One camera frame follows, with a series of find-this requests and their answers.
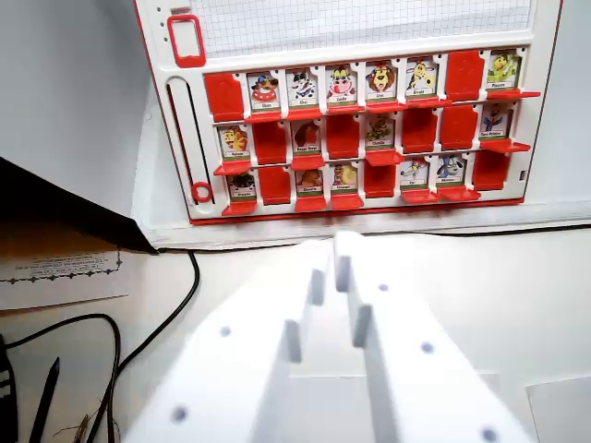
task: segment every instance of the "black cable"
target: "black cable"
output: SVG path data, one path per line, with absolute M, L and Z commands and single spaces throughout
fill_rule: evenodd
M 146 349 L 150 345 L 150 343 L 152 343 L 153 340 L 156 337 L 158 337 L 158 335 L 168 325 L 170 325 L 173 322 L 173 320 L 175 320 L 176 317 L 178 317 L 178 315 L 185 308 L 185 306 L 187 306 L 187 304 L 191 301 L 191 299 L 193 298 L 193 295 L 195 295 L 195 292 L 197 291 L 197 288 L 199 286 L 199 282 L 201 280 L 201 272 L 199 270 L 199 265 L 197 264 L 197 260 L 195 259 L 195 255 L 194 255 L 193 251 L 188 251 L 188 256 L 191 260 L 191 264 L 193 265 L 193 270 L 195 271 L 195 279 L 193 281 L 193 285 L 191 286 L 191 289 L 189 290 L 187 296 L 181 302 L 181 304 L 175 309 L 175 311 L 173 311 L 173 313 L 170 316 L 168 316 L 168 318 L 158 328 L 156 328 L 154 330 L 154 332 L 152 334 L 150 334 L 148 336 L 148 338 L 146 340 L 144 340 L 144 342 L 140 346 L 138 346 L 130 355 L 128 355 L 127 358 L 123 362 L 121 362 L 121 364 L 119 364 L 119 358 L 121 356 L 121 334 L 119 333 L 119 328 L 118 328 L 116 322 L 110 316 L 107 316 L 106 314 L 85 314 L 83 316 L 68 318 L 66 320 L 55 323 L 54 325 L 48 326 L 47 328 L 42 329 L 39 332 L 35 332 L 34 334 L 31 334 L 29 337 L 25 337 L 24 339 L 20 339 L 18 341 L 13 341 L 12 343 L 6 344 L 1 348 L 1 349 L 6 349 L 6 350 L 16 348 L 22 344 L 28 343 L 31 340 L 35 340 L 35 339 L 41 337 L 42 335 L 47 334 L 48 332 L 51 332 L 51 331 L 61 328 L 63 326 L 69 325 L 71 323 L 76 323 L 76 322 L 79 322 L 82 320 L 88 320 L 88 319 L 92 319 L 92 318 L 102 318 L 103 320 L 106 320 L 111 325 L 111 327 L 113 328 L 113 334 L 115 336 L 115 358 L 113 361 L 113 371 L 111 373 L 111 379 L 109 380 L 109 385 L 107 386 L 107 389 L 103 395 L 103 400 L 101 401 L 101 406 L 99 407 L 99 410 L 96 413 L 96 418 L 94 419 L 94 423 L 92 424 L 92 429 L 90 430 L 89 436 L 86 440 L 87 443 L 92 443 L 92 441 L 96 437 L 96 434 L 97 434 L 99 427 L 101 425 L 101 421 L 103 420 L 105 410 L 107 411 L 107 420 L 108 420 L 108 423 L 107 423 L 108 442 L 115 443 L 115 429 L 114 429 L 115 420 L 113 418 L 113 396 L 114 396 L 114 392 L 115 392 L 115 382 L 117 381 L 117 378 L 119 377 L 121 372 L 123 372 L 123 370 L 127 367 L 127 365 L 129 365 L 129 363 L 131 363 L 131 361 L 134 358 L 136 358 L 139 355 L 139 353 L 141 353 L 144 349 Z
M 111 380 L 113 380 L 117 377 L 117 368 L 119 367 L 119 358 L 121 356 L 121 334 L 119 333 L 119 327 L 117 326 L 117 323 L 110 316 L 107 316 L 106 314 L 85 314 L 83 316 L 76 316 L 76 317 L 68 318 L 67 320 L 60 321 L 58 323 L 55 323 L 54 325 L 48 326 L 47 328 L 42 329 L 39 332 L 35 332 L 34 334 L 31 334 L 29 337 L 25 337 L 24 339 L 13 341 L 12 343 L 7 343 L 3 346 L 3 348 L 6 350 L 13 349 L 13 348 L 16 348 L 20 345 L 28 343 L 29 341 L 35 340 L 35 339 L 41 337 L 42 335 L 45 335 L 49 332 L 52 332 L 53 330 L 63 327 L 63 326 L 70 325 L 72 323 L 77 323 L 79 321 L 90 320 L 90 319 L 95 319 L 95 318 L 100 318 L 100 319 L 107 321 L 111 325 L 111 329 L 113 330 L 113 335 L 115 337 L 115 358 L 113 359 L 113 370 L 111 372 Z M 113 391 L 114 391 L 115 383 L 110 383 L 109 386 L 110 386 L 110 388 L 105 393 L 105 398 L 103 400 L 108 403 L 107 418 L 109 420 L 109 423 L 108 423 L 108 427 L 107 427 L 107 432 L 108 432 L 109 443 L 115 443 L 115 429 L 113 426 Z
M 150 343 L 152 343 L 152 341 L 158 336 L 158 334 L 160 334 L 168 325 L 170 325 L 173 322 L 173 320 L 176 317 L 178 317 L 178 315 L 185 308 L 185 306 L 187 306 L 187 304 L 191 301 L 193 295 L 195 295 L 195 292 L 197 291 L 199 282 L 201 280 L 201 272 L 199 270 L 199 265 L 197 264 L 197 260 L 195 259 L 193 251 L 188 251 L 188 256 L 191 259 L 191 264 L 193 265 L 193 270 L 195 271 L 195 279 L 193 281 L 193 286 L 191 286 L 191 289 L 189 290 L 187 296 L 181 302 L 181 304 L 175 309 L 175 311 L 173 311 L 173 313 L 170 316 L 168 316 L 168 318 L 158 328 L 156 328 L 154 332 L 150 334 L 148 338 L 144 340 L 144 342 L 140 346 L 138 346 L 130 355 L 128 355 L 123 360 L 123 362 L 121 362 L 121 365 L 119 365 L 119 367 L 117 368 L 115 377 L 111 379 L 111 381 L 109 382 L 109 386 L 107 386 L 106 392 L 103 396 L 103 401 L 101 401 L 99 411 L 96 413 L 96 418 L 94 419 L 94 423 L 92 424 L 92 429 L 90 430 L 86 443 L 92 443 L 94 441 L 96 434 L 99 432 L 99 427 L 101 426 L 101 421 L 103 420 L 105 409 L 107 410 L 107 419 L 109 420 L 109 422 L 111 421 L 109 415 L 112 415 L 111 410 L 113 409 L 113 406 L 112 403 L 107 404 L 106 399 L 108 398 L 108 393 L 114 390 L 115 382 L 117 381 L 119 375 L 123 372 L 127 365 L 129 365 L 129 363 L 131 363 L 131 361 L 139 355 L 139 353 L 141 353 L 144 349 L 148 347 L 148 345 L 150 345 Z

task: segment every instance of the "red ring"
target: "red ring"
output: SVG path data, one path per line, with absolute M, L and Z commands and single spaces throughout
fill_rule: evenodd
M 207 190 L 207 196 L 201 197 L 199 195 L 199 188 L 202 187 Z M 211 190 L 211 186 L 209 183 L 205 182 L 197 182 L 194 183 L 191 187 L 191 191 L 193 192 L 193 198 L 197 200 L 198 203 L 207 203 L 213 197 L 213 191 Z

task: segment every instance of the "grid paper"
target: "grid paper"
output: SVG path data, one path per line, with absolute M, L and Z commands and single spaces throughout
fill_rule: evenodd
M 527 28 L 530 0 L 191 0 L 208 57 Z

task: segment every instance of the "white table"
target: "white table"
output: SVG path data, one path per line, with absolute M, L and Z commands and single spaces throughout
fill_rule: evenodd
M 500 396 L 532 435 L 524 386 L 591 374 L 591 230 L 471 238 L 401 234 L 372 241 L 385 251 L 383 259 L 391 261 L 392 272 L 400 272 L 397 289 L 428 299 L 476 370 L 497 375 Z M 184 337 L 254 268 L 280 256 L 280 248 L 197 255 L 202 273 L 197 299 L 119 378 L 115 419 L 124 434 Z M 105 312 L 119 323 L 125 357 L 178 305 L 193 279 L 184 253 L 137 254 L 135 260 L 130 296 L 2 317 L 0 331 L 13 341 L 67 317 Z M 326 388 L 329 392 L 338 389 L 343 377 L 363 377 L 362 355 L 349 345 L 346 321 L 344 299 L 336 292 L 328 294 L 325 306 L 315 308 L 305 362 L 294 373 L 306 377 L 307 386 L 334 377 L 336 385 Z M 71 442 L 74 431 L 55 438 L 52 434 L 77 425 L 85 413 L 98 408 L 112 352 L 111 331 L 100 320 L 60 329 L 10 351 L 21 440 L 29 438 L 47 371 L 59 355 L 62 371 L 44 437 L 48 442 Z M 297 417 L 299 423 L 307 419 Z M 292 434 L 289 441 L 304 436 L 304 431 Z M 106 441 L 105 432 L 100 441 Z

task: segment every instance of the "character card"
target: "character card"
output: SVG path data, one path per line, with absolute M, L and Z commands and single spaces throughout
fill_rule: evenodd
M 261 111 L 277 111 L 279 104 L 279 80 L 271 77 L 271 73 L 259 72 L 247 74 L 250 106 L 253 113 Z
M 225 161 L 245 160 L 250 157 L 246 125 L 219 126 L 218 135 Z
M 463 186 L 466 161 L 461 154 L 440 157 L 435 186 Z
M 493 53 L 488 62 L 487 90 L 509 90 L 517 86 L 521 57 L 515 53 Z
M 394 121 L 387 114 L 366 115 L 366 150 L 390 150 L 394 146 Z
M 294 155 L 320 154 L 320 122 L 301 120 L 292 122 Z
M 357 168 L 353 164 L 335 164 L 331 171 L 331 194 L 354 194 L 357 192 Z
M 256 200 L 257 191 L 255 189 L 255 177 L 249 173 L 240 175 L 231 175 L 228 179 L 228 190 L 230 191 L 230 200 L 244 201 Z
M 504 103 L 486 104 L 482 108 L 480 135 L 483 139 L 499 139 L 509 136 L 512 111 Z
M 357 103 L 357 73 L 349 65 L 326 66 L 326 102 L 328 106 Z
M 388 62 L 366 65 L 366 102 L 391 102 L 396 98 L 396 69 Z
M 322 171 L 320 169 L 295 171 L 295 193 L 298 197 L 323 195 Z
M 287 95 L 292 109 L 318 106 L 318 81 L 309 68 L 291 69 L 287 74 Z
M 400 163 L 400 188 L 423 189 L 428 187 L 428 162 L 422 158 Z
M 437 93 L 437 64 L 431 58 L 411 58 L 406 64 L 406 97 L 428 97 Z

